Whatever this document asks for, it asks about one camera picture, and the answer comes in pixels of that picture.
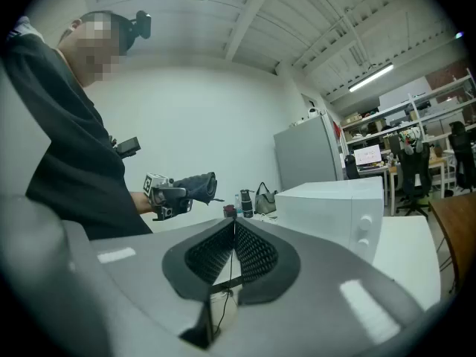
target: refrigerator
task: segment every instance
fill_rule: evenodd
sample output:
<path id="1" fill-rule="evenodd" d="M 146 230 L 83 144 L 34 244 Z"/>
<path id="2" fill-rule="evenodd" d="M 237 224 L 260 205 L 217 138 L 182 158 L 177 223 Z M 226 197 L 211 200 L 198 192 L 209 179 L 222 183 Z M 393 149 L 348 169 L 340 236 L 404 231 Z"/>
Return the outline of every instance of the refrigerator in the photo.
<path id="1" fill-rule="evenodd" d="M 281 187 L 343 180 L 343 152 L 326 112 L 274 136 Z"/>

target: ceiling light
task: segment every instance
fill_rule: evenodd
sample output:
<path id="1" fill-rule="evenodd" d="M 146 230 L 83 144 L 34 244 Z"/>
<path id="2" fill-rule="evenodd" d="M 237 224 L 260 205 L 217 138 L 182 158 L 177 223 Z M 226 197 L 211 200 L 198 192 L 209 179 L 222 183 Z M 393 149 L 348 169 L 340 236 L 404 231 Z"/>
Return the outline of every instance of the ceiling light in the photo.
<path id="1" fill-rule="evenodd" d="M 356 83 L 354 86 L 349 87 L 349 91 L 353 92 L 362 86 L 367 85 L 368 83 L 372 82 L 373 80 L 376 80 L 378 77 L 381 77 L 385 73 L 388 73 L 390 70 L 393 69 L 393 64 L 387 65 L 384 68 L 380 69 L 376 73 L 370 75 L 369 77 L 365 78 L 364 80 L 361 80 L 359 83 Z"/>

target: table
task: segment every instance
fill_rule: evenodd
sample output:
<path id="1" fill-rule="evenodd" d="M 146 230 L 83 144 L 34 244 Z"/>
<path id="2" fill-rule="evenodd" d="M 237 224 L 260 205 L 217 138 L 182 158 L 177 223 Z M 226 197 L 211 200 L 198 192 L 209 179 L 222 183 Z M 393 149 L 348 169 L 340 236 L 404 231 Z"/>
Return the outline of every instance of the table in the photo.
<path id="1" fill-rule="evenodd" d="M 368 175 L 379 175 L 380 173 L 384 174 L 384 201 L 385 201 L 385 206 L 388 204 L 388 183 L 387 183 L 387 173 L 388 173 L 388 166 L 384 165 L 379 168 L 374 168 L 374 169 L 369 169 L 369 170 L 358 170 L 358 174 L 360 176 L 368 176 Z"/>
<path id="2" fill-rule="evenodd" d="M 429 161 L 428 168 L 440 168 L 440 176 L 441 176 L 441 198 L 445 198 L 445 163 L 446 160 L 444 158 L 434 158 Z M 395 215 L 395 176 L 396 176 L 396 166 L 390 167 L 388 169 L 390 173 L 390 213 L 392 216 Z"/>
<path id="3" fill-rule="evenodd" d="M 279 221 L 270 216 L 276 216 L 276 212 L 253 218 L 279 225 Z M 440 267 L 433 237 L 423 216 L 383 217 L 372 266 L 405 288 L 424 310 L 440 301 Z"/>
<path id="4" fill-rule="evenodd" d="M 476 255 L 476 193 L 430 201 L 448 243 L 457 289 Z"/>

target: white table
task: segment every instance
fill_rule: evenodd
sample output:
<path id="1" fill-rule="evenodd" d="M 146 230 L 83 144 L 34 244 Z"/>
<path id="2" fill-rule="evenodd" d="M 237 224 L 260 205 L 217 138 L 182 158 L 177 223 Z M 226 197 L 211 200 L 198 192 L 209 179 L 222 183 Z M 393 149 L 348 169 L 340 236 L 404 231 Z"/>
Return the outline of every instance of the white table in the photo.
<path id="1" fill-rule="evenodd" d="M 384 165 L 379 168 L 373 168 L 373 169 L 368 169 L 368 170 L 358 170 L 358 175 L 359 176 L 371 176 L 371 175 L 379 175 L 383 173 L 384 175 L 384 203 L 385 206 L 388 205 L 388 183 L 387 183 L 387 173 L 388 173 L 388 166 Z"/>
<path id="2" fill-rule="evenodd" d="M 441 198 L 444 199 L 445 198 L 445 183 L 446 183 L 446 180 L 445 180 L 445 162 L 440 161 L 440 162 L 437 162 L 437 163 L 431 163 L 431 161 L 430 161 L 430 164 L 428 165 L 428 168 L 429 169 L 431 169 L 431 168 L 440 168 Z M 391 200 L 390 213 L 391 213 L 392 216 L 395 215 L 395 176 L 396 175 L 397 175 L 396 171 L 395 172 L 390 172 L 390 200 Z"/>
<path id="3" fill-rule="evenodd" d="M 276 212 L 253 218 L 279 225 L 270 216 Z M 406 289 L 424 310 L 440 301 L 440 267 L 425 217 L 384 217 L 372 266 Z M 229 279 L 229 265 L 223 270 Z"/>

